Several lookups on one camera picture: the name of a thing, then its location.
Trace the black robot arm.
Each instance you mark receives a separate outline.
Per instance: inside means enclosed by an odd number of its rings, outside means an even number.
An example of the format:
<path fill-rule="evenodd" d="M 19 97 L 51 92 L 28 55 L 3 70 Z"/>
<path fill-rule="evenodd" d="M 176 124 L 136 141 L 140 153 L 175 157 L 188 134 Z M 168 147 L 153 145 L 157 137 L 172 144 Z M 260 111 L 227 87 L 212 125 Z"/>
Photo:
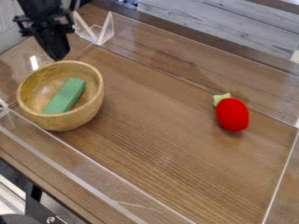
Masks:
<path fill-rule="evenodd" d="M 64 9 L 61 0 L 16 0 L 23 15 L 15 16 L 23 37 L 35 37 L 41 49 L 55 60 L 61 60 L 71 51 L 67 34 L 73 33 L 71 9 Z"/>

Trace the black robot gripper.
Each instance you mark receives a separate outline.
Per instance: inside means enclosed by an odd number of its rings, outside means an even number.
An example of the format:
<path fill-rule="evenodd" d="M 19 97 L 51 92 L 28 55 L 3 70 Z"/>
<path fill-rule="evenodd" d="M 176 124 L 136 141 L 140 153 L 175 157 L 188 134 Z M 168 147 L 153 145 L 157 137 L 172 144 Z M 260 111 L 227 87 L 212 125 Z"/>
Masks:
<path fill-rule="evenodd" d="M 36 36 L 36 40 L 55 60 L 61 60 L 68 54 L 71 47 L 65 33 L 73 33 L 73 20 L 69 11 L 60 11 L 56 14 L 32 19 L 25 15 L 15 16 L 13 21 L 19 25 L 19 32 L 23 37 Z"/>

